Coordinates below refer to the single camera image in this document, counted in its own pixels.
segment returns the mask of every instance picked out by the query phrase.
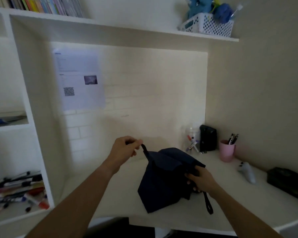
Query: perforated basket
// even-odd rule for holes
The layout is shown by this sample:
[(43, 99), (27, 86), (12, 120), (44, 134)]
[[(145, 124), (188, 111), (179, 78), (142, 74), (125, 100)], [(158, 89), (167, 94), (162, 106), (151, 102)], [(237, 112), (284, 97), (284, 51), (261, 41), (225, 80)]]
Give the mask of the perforated basket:
[(199, 13), (181, 24), (178, 29), (184, 32), (210, 34), (215, 36), (231, 37), (234, 21), (220, 24), (213, 19), (213, 14)]

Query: paper sheet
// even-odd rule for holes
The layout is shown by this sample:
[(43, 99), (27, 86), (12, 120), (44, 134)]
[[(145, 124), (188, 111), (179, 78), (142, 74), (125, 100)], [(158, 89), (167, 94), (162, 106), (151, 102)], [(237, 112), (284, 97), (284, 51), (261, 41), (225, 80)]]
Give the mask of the paper sheet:
[(53, 55), (63, 110), (104, 108), (97, 53), (55, 49)]

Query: pink cup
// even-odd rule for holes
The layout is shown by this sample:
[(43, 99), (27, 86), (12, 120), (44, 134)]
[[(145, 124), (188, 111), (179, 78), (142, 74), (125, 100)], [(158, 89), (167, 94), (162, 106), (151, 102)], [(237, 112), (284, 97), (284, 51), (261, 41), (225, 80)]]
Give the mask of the pink cup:
[(234, 157), (235, 144), (228, 145), (228, 140), (220, 141), (220, 159), (223, 162), (231, 162)]

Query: person's left hand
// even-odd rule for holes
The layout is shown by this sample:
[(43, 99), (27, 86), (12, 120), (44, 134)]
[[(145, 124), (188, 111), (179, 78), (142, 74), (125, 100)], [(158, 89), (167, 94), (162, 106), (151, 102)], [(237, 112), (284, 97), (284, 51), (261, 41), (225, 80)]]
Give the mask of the person's left hand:
[(109, 156), (102, 165), (107, 167), (112, 174), (117, 173), (122, 164), (130, 157), (137, 155), (135, 149), (139, 149), (142, 143), (141, 139), (137, 140), (131, 136), (117, 138)]

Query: blue plush toy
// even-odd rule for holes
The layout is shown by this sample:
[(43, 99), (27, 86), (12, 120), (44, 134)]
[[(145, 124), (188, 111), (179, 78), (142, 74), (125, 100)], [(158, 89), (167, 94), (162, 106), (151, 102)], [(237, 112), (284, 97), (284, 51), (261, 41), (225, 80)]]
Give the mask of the blue plush toy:
[(187, 12), (187, 17), (197, 15), (198, 13), (204, 12), (209, 13), (213, 10), (212, 2), (213, 0), (186, 0), (190, 10)]

